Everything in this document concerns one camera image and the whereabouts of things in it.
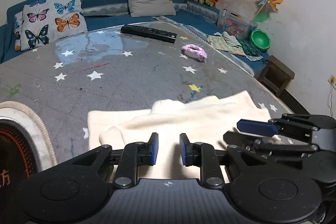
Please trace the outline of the cream garment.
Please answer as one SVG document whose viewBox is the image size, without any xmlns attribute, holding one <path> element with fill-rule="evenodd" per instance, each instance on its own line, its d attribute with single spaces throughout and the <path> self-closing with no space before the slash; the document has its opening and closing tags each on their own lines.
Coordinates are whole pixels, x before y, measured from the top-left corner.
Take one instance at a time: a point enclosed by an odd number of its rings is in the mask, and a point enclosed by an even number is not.
<svg viewBox="0 0 336 224">
<path fill-rule="evenodd" d="M 127 144 L 146 142 L 158 134 L 158 155 L 154 166 L 142 166 L 141 178 L 199 178 L 200 169 L 182 164 L 179 135 L 190 142 L 209 143 L 224 148 L 223 135 L 236 128 L 241 119 L 267 122 L 269 111 L 258 108 L 247 91 L 219 99 L 208 96 L 190 103 L 160 100 L 150 109 L 129 111 L 90 111 L 88 113 L 89 148 L 109 144 L 123 149 Z"/>
</svg>

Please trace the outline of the pile of small clothes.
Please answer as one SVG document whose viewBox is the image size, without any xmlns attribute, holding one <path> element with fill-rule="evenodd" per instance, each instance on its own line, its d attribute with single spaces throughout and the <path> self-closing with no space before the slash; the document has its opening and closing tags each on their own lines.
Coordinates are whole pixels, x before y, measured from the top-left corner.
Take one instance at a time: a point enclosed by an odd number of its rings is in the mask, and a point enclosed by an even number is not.
<svg viewBox="0 0 336 224">
<path fill-rule="evenodd" d="M 236 38 L 226 31 L 208 35 L 207 42 L 216 50 L 228 52 L 232 55 L 246 57 L 252 62 L 263 59 L 261 51 L 252 42 Z"/>
</svg>

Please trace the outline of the small wooden stool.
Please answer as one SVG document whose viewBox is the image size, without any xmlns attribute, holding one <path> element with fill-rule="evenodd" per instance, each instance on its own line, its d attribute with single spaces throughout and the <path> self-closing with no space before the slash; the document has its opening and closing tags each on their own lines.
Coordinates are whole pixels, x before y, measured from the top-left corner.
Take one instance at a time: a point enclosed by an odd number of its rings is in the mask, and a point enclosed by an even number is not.
<svg viewBox="0 0 336 224">
<path fill-rule="evenodd" d="M 257 80 L 265 85 L 276 97 L 279 97 L 294 77 L 294 71 L 272 55 L 268 57 L 266 66 L 257 77 Z"/>
</svg>

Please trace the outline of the green plastic bowl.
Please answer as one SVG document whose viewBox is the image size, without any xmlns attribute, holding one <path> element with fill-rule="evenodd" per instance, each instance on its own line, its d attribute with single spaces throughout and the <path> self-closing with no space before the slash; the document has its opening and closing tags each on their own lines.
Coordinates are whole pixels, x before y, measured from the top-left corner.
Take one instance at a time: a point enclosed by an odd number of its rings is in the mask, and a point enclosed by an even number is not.
<svg viewBox="0 0 336 224">
<path fill-rule="evenodd" d="M 250 35 L 251 42 L 262 52 L 269 50 L 271 39 L 268 34 L 262 30 L 253 30 Z"/>
</svg>

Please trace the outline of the pink fluffy scrunchie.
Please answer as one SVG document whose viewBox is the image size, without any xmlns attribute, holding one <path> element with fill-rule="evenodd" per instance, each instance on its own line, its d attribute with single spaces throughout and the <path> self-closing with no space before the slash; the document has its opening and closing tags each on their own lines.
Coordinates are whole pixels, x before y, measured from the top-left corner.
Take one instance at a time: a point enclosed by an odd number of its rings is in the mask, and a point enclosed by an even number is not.
<svg viewBox="0 0 336 224">
<path fill-rule="evenodd" d="M 196 46 L 194 44 L 186 44 L 181 48 L 181 51 L 184 53 L 191 53 L 193 55 L 195 55 L 195 57 L 197 58 L 197 60 L 199 62 L 204 63 L 207 59 L 207 53 L 205 52 L 205 50 L 199 46 Z"/>
</svg>

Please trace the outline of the clear plastic storage box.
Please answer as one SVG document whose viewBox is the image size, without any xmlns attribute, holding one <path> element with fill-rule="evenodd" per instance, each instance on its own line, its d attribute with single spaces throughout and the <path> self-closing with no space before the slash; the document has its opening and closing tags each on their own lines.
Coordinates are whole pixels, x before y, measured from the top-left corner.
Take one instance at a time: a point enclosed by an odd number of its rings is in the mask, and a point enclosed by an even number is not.
<svg viewBox="0 0 336 224">
<path fill-rule="evenodd" d="M 217 20 L 217 26 L 235 38 L 248 40 L 257 23 L 231 10 L 223 9 Z"/>
</svg>

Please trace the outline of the black remote control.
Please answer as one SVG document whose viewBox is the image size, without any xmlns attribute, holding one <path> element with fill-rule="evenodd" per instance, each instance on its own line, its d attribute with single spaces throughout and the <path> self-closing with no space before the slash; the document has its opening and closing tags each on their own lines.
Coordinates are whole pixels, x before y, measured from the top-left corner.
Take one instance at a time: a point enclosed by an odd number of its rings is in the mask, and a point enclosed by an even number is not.
<svg viewBox="0 0 336 224">
<path fill-rule="evenodd" d="M 174 44 L 177 38 L 177 34 L 172 32 L 130 24 L 123 25 L 120 29 L 120 32 L 127 35 L 160 40 L 171 44 Z"/>
</svg>

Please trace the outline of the round induction cooker plate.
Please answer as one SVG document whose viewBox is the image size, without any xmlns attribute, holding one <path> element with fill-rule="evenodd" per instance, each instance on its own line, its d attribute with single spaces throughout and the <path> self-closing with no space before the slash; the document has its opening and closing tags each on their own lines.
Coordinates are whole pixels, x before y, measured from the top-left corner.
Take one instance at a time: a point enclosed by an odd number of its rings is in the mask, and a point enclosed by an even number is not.
<svg viewBox="0 0 336 224">
<path fill-rule="evenodd" d="M 25 223 L 17 208 L 17 187 L 57 164 L 49 132 L 40 116 L 20 102 L 2 102 L 1 223 Z"/>
</svg>

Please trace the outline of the colourful pinwheel toy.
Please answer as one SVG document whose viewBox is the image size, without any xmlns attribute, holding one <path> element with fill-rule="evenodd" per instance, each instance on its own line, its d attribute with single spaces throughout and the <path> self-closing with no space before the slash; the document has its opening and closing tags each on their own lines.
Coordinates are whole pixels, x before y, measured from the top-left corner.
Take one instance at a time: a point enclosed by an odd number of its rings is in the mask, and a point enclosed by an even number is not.
<svg viewBox="0 0 336 224">
<path fill-rule="evenodd" d="M 252 19 L 252 22 L 262 23 L 270 18 L 274 12 L 278 12 L 278 5 L 281 5 L 283 0 L 260 0 L 258 10 Z"/>
</svg>

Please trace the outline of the blue sofa bench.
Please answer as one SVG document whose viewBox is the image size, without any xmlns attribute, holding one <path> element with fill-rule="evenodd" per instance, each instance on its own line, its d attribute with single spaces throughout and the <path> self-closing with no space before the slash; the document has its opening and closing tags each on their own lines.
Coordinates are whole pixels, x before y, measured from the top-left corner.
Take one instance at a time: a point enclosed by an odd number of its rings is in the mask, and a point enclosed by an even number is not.
<svg viewBox="0 0 336 224">
<path fill-rule="evenodd" d="M 7 9 L 6 24 L 1 26 L 1 62 L 8 61 L 21 55 L 15 51 L 14 27 L 19 23 L 18 14 L 25 5 L 37 5 L 46 0 L 26 0 Z M 82 9 L 87 23 L 88 31 L 131 24 L 153 21 L 153 17 L 133 18 L 129 14 L 127 0 L 81 0 Z M 216 23 L 220 11 L 213 7 L 197 4 L 194 1 L 173 0 L 176 10 L 175 16 L 169 16 L 170 20 L 190 26 L 191 29 L 204 38 L 219 31 Z"/>
</svg>

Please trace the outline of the butterfly print pillow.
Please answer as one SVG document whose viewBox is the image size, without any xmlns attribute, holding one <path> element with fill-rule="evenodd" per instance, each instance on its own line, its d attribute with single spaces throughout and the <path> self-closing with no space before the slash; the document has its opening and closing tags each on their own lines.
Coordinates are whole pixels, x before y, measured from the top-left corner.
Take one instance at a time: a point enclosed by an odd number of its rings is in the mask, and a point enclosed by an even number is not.
<svg viewBox="0 0 336 224">
<path fill-rule="evenodd" d="M 14 16 L 16 51 L 33 50 L 48 43 L 87 32 L 81 0 L 37 0 Z"/>
</svg>

